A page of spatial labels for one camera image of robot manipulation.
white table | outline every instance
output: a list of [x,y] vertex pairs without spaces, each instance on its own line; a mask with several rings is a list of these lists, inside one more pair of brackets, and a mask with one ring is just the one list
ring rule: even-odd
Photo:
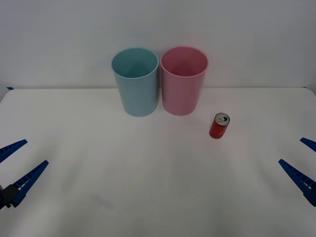
[[[225,135],[208,135],[218,112]],[[134,118],[117,89],[15,89],[0,103],[6,187],[48,160],[3,237],[314,237],[316,209],[278,164],[316,180],[316,98],[304,88],[204,89],[189,116]]]

red can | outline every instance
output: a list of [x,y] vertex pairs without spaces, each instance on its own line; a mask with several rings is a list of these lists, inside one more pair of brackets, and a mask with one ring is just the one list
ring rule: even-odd
[[225,113],[218,113],[213,121],[213,124],[209,130],[209,135],[214,139],[220,139],[230,123],[231,119]]

